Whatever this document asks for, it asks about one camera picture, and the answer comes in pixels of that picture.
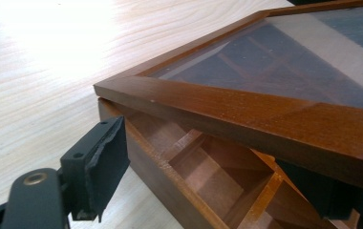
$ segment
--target glass panel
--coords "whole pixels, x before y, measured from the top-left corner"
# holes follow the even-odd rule
[[[149,76],[363,108],[363,8],[269,17]]]

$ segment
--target wooden table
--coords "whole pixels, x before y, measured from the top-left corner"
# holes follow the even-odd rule
[[[0,204],[20,175],[57,169],[98,122],[93,84],[279,1],[0,3]],[[129,169],[102,224],[180,228]]]

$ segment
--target wooden box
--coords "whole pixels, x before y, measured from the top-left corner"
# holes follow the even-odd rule
[[[354,227],[321,219],[274,159],[363,189],[363,77],[300,32],[332,35],[354,7],[260,11],[95,85],[101,119],[125,115],[131,166],[182,226]]]

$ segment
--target brown wooden box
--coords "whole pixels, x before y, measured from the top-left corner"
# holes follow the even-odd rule
[[[363,188],[363,108],[348,104],[354,99],[346,93],[324,91],[313,101],[195,85],[189,76],[179,80],[187,83],[144,76],[266,17],[362,6],[339,1],[260,11],[96,84],[101,119],[125,115],[132,168],[185,228],[352,228],[354,219],[320,219],[274,161]],[[280,64],[290,58],[269,56]],[[304,76],[292,64],[283,66]],[[331,72],[339,88],[355,87],[345,74]],[[270,75],[271,67],[262,79]]]

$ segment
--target wooden frame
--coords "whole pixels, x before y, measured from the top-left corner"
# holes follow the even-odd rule
[[[141,130],[138,130],[135,123],[128,122],[128,138],[134,139],[130,150],[139,152],[136,154],[133,167],[140,176],[144,176],[143,173],[155,175],[155,179],[159,181],[152,180],[149,176],[146,176],[144,180],[162,202],[168,201],[172,204],[178,204],[173,208],[172,204],[166,205],[172,214],[178,215],[181,210],[179,209],[180,206],[188,209],[183,213],[189,212],[190,216],[178,215],[178,220],[182,225],[186,227],[200,225],[201,227],[244,228],[245,225],[248,226],[253,221],[259,221],[260,218],[260,215],[257,217],[240,216],[238,219],[224,216],[225,220],[221,220],[222,217],[217,216],[223,215],[223,213],[214,213],[217,211],[217,207],[208,205],[202,200],[203,197],[196,197],[194,192],[192,193],[188,186],[183,184],[184,181],[179,177],[184,173],[183,168],[178,168],[179,165],[176,162],[173,165],[171,163],[177,161],[178,156],[185,158],[185,155],[188,155],[186,151],[190,152],[192,149],[196,149],[197,145],[202,147],[203,139],[208,137],[204,137],[203,133],[215,137],[226,137],[255,151],[275,156],[318,174],[363,188],[363,109],[144,76],[266,17],[352,7],[363,7],[363,1],[335,1],[310,6],[259,11],[226,28],[95,84],[96,94],[107,99],[100,100],[102,118],[123,113],[130,120],[134,113],[128,111],[128,108],[131,108],[176,122],[184,129],[186,129],[185,127],[192,127],[198,130],[187,128],[187,132],[185,135],[181,135],[180,140],[169,143],[170,151],[173,150],[173,153],[169,153],[169,149],[166,148],[166,156],[158,158],[158,155],[150,153],[158,150],[152,146],[154,143],[149,142],[149,140],[145,142],[147,138],[141,136]],[[178,150],[178,146],[181,144],[185,144],[184,146],[188,150],[183,149],[182,152]],[[267,164],[268,159],[265,156],[256,152],[255,155]],[[338,164],[341,165],[340,170],[336,167]],[[172,169],[167,169],[166,166],[169,165],[172,166]],[[269,165],[270,168],[275,168],[273,161]],[[278,187],[282,185],[281,176],[284,176],[284,173],[279,171],[278,174],[279,177],[274,177],[273,172],[270,172],[272,178],[269,178],[268,182],[264,184],[266,186],[262,186],[262,192],[266,192],[265,187],[273,185],[278,190]],[[284,183],[288,184],[288,187],[295,190],[288,179],[283,178],[283,180]],[[177,197],[172,197],[168,192],[174,192]],[[260,207],[262,210],[255,211],[256,214],[261,214],[266,210],[271,201],[270,198],[276,193],[269,197],[264,193],[257,195],[260,195],[260,198],[255,198],[254,201],[262,201],[264,204],[256,205],[256,203],[251,202],[251,206],[252,208],[263,206],[263,209]],[[239,213],[238,215],[245,214],[246,210],[235,213]]]

